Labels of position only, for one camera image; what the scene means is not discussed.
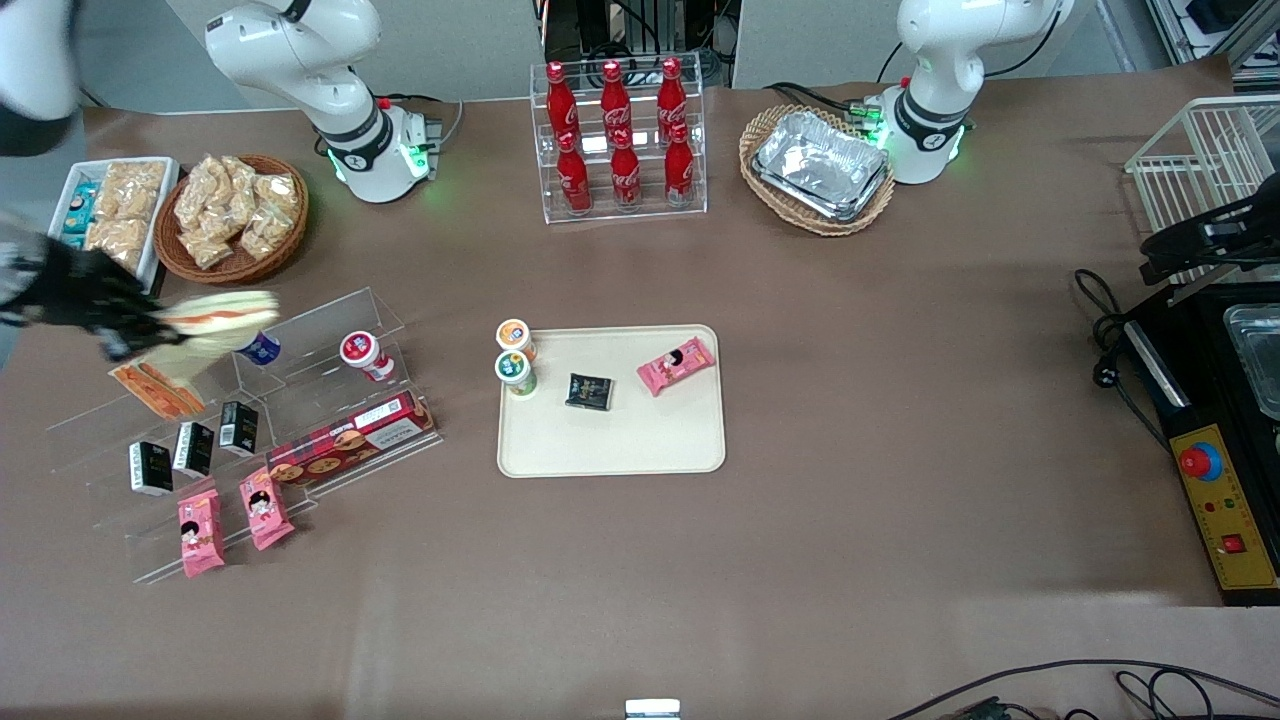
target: red emergency stop button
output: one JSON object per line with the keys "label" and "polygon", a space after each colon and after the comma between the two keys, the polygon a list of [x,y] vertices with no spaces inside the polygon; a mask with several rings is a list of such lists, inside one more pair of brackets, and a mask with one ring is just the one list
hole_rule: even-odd
{"label": "red emergency stop button", "polygon": [[1208,483],[1222,475],[1222,456],[1212,445],[1197,442],[1178,455],[1178,466],[1183,473]]}
{"label": "red emergency stop button", "polygon": [[1244,538],[1242,538],[1240,536],[1222,536],[1222,550],[1228,555],[1244,552]]}

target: brown paper tablecloth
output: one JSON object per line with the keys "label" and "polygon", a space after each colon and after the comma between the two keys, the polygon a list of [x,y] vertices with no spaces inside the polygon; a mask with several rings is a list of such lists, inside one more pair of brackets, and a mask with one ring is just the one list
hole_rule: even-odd
{"label": "brown paper tablecloth", "polygon": [[[266,287],[294,314],[372,286],[407,323],[447,439],[332,496],[261,562],[133,587],[44,441],[118,389],[87,336],[26,332],[0,375],[0,707],[570,719],[671,696],[691,720],[876,717],[1089,655],[1275,691],[1280,611],[1216,607],[1176,475],[1092,386],[1092,316],[1069,291],[1089,266],[1142,297],[1121,164],[1187,100],[1229,88],[1221,63],[991,82],[942,178],[837,241],[781,223],[737,174],[768,92],[709,94],[705,217],[556,228],[518,101],[468,105],[440,179],[384,206],[338,184],[300,113],[92,113],[97,158],[296,164],[310,236]],[[170,279],[165,297],[193,290]],[[724,466],[502,477],[493,328],[512,315],[714,328]],[[1102,670],[991,691],[1121,707]]]}

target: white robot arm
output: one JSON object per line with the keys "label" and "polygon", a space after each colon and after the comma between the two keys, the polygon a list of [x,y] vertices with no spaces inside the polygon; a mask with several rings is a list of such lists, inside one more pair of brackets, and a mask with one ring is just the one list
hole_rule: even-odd
{"label": "white robot arm", "polygon": [[0,0],[0,155],[40,155],[70,129],[70,0]]}
{"label": "white robot arm", "polygon": [[205,49],[233,82],[279,95],[306,113],[356,197],[388,202],[430,168],[422,115],[380,106],[351,69],[380,36],[369,0],[274,0],[209,20]]}
{"label": "white robot arm", "polygon": [[905,88],[881,96],[893,177],[918,184],[942,173],[986,76],[978,50],[1044,35],[1074,0],[902,0],[897,32],[915,53]]}

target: coca-cola bottle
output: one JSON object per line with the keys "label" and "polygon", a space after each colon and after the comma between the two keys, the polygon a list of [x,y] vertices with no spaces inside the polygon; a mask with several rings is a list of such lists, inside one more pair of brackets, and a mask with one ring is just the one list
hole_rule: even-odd
{"label": "coca-cola bottle", "polygon": [[658,143],[671,142],[671,128],[685,124],[685,86],[680,83],[680,58],[662,61],[662,87],[658,90]]}
{"label": "coca-cola bottle", "polygon": [[568,137],[577,143],[581,131],[577,126],[577,100],[573,91],[564,85],[564,65],[556,60],[547,63],[547,79],[550,86],[547,91],[547,115],[552,120],[552,132],[556,133],[556,142],[562,137]]}
{"label": "coca-cola bottle", "polygon": [[618,136],[609,165],[613,170],[613,200],[622,213],[640,209],[640,158],[631,149],[631,132]]}
{"label": "coca-cola bottle", "polygon": [[671,127],[667,146],[667,204],[687,208],[694,200],[694,151],[689,149],[689,126]]}
{"label": "coca-cola bottle", "polygon": [[557,140],[561,149],[556,169],[561,176],[561,190],[568,201],[568,214],[580,217],[591,211],[591,190],[586,182],[586,163],[577,154],[577,145],[570,136]]}
{"label": "coca-cola bottle", "polygon": [[617,60],[604,61],[600,111],[604,114],[604,137],[609,147],[617,150],[623,143],[631,147],[631,97],[627,88],[622,87],[622,65]]}

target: pink wrapper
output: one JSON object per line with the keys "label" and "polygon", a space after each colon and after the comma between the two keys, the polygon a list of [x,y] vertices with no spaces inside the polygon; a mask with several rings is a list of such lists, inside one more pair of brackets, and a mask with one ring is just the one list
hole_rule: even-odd
{"label": "pink wrapper", "polygon": [[253,536],[253,547],[266,550],[275,541],[293,532],[293,525],[284,515],[280,502],[280,488],[271,479],[266,468],[244,478],[241,483],[241,500],[248,514],[248,532]]}
{"label": "pink wrapper", "polygon": [[716,359],[712,357],[710,351],[707,350],[703,341],[695,337],[662,357],[640,365],[636,373],[649,392],[658,397],[662,388],[678,383],[698,370],[710,368],[714,364]]}
{"label": "pink wrapper", "polygon": [[182,533],[182,570],[188,578],[227,565],[223,559],[223,524],[218,520],[218,489],[193,495],[178,503]]}

